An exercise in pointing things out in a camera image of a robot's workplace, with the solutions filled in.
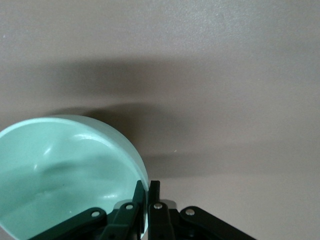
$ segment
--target beige wall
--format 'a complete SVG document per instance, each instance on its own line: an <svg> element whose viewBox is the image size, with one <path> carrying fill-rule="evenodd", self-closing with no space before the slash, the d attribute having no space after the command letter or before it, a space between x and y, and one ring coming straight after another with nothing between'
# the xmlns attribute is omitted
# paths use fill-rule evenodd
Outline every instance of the beige wall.
<svg viewBox="0 0 320 240"><path fill-rule="evenodd" d="M318 0L0 0L0 129L95 117L179 209L259 240L318 239L319 12Z"/></svg>

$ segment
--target metal screw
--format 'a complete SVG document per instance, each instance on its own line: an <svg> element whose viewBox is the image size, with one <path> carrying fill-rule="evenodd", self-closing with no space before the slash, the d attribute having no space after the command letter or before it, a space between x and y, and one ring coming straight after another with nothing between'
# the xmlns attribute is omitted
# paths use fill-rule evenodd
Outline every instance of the metal screw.
<svg viewBox="0 0 320 240"><path fill-rule="evenodd" d="M133 208L134 208L134 206L131 205L131 204L128 204L127 206L125 206L125 209L127 209L127 210L130 210L130 209L133 209Z"/></svg>
<svg viewBox="0 0 320 240"><path fill-rule="evenodd" d="M155 209L162 209L162 204L161 203L156 203L155 205L153 205L153 207L155 208Z"/></svg>
<svg viewBox="0 0 320 240"><path fill-rule="evenodd" d="M188 208L187 210L185 210L185 214L187 214L189 216L193 216L193 215L195 215L195 211L192 210L191 208Z"/></svg>
<svg viewBox="0 0 320 240"><path fill-rule="evenodd" d="M94 211L93 213L91 213L91 217L98 217L100 215L99 211Z"/></svg>

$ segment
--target mint green bowl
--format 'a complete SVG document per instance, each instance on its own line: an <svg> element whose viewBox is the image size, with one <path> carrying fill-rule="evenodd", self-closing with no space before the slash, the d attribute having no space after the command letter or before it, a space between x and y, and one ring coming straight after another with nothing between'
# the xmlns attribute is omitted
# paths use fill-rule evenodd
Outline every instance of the mint green bowl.
<svg viewBox="0 0 320 240"><path fill-rule="evenodd" d="M41 117L0 132L0 226L16 239L92 207L108 214L131 201L138 180L147 191L137 150L96 119Z"/></svg>

